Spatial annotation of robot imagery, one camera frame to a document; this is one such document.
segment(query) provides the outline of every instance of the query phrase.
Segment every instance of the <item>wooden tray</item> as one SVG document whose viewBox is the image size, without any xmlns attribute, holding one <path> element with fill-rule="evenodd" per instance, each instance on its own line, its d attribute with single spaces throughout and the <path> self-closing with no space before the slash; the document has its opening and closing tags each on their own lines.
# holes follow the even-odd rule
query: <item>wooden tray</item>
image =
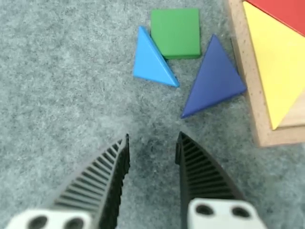
<svg viewBox="0 0 305 229">
<path fill-rule="evenodd" d="M 305 125 L 272 130 L 263 87 L 251 42 L 242 0 L 224 0 L 232 29 L 232 43 L 240 75 L 247 84 L 247 99 L 253 116 L 253 130 L 259 146 L 305 142 Z"/>
</svg>

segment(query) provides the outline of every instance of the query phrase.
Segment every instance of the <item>square block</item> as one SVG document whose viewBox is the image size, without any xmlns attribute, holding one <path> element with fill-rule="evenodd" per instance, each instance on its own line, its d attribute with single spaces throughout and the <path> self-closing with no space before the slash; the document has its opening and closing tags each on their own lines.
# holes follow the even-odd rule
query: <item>square block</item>
<svg viewBox="0 0 305 229">
<path fill-rule="evenodd" d="M 198 9 L 152 10 L 151 36 L 166 59 L 201 56 Z"/>
</svg>

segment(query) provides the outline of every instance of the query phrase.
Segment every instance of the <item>gray carpet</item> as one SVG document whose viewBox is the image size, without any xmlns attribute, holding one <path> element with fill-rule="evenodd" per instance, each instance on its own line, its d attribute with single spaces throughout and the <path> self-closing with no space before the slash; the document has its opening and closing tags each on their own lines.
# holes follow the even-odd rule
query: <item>gray carpet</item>
<svg viewBox="0 0 305 229">
<path fill-rule="evenodd" d="M 233 60 L 222 4 L 125 2 L 0 1 L 0 226 L 128 132 L 118 228 L 179 228 L 174 150 L 182 130 L 219 161 L 270 229 L 305 228 L 301 145 L 256 148 L 242 96 L 181 120 L 201 59 L 169 61 L 178 89 L 132 76 L 138 26 L 149 28 L 154 8 L 200 8 L 202 51 L 215 33 Z"/>
</svg>

